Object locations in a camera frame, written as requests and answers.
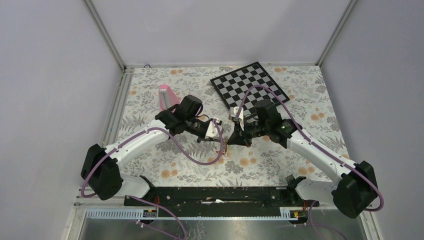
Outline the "red tag key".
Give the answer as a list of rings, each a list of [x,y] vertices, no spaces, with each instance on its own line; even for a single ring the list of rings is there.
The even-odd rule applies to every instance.
[[[226,157],[230,156],[229,145],[227,143],[225,143],[225,145],[224,145],[223,155],[226,156]]]

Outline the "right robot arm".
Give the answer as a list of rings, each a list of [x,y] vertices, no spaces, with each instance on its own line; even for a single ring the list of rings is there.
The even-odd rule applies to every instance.
[[[283,119],[269,99],[254,105],[258,119],[245,123],[243,111],[229,109],[229,119],[234,122],[228,145],[249,147],[253,138],[267,136],[276,144],[288,149],[319,168],[330,181],[299,177],[287,191],[287,201],[293,206],[305,200],[333,204],[345,216],[355,219],[378,197],[374,168],[366,161],[357,163],[339,155],[315,140],[311,134],[295,125],[292,119]]]

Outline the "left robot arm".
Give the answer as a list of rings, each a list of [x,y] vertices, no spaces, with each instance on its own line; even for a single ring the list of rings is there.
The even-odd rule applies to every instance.
[[[175,139],[184,132],[197,137],[197,141],[219,142],[219,160],[224,152],[222,121],[210,118],[199,119],[203,103],[193,95],[185,96],[178,104],[159,112],[142,130],[105,147],[92,145],[86,154],[81,170],[84,180],[80,193],[84,198],[98,196],[102,201],[115,195],[136,197],[144,206],[152,204],[155,192],[142,176],[123,174],[121,171],[137,156],[152,147],[172,140],[179,150],[192,162],[204,165],[192,158]]]

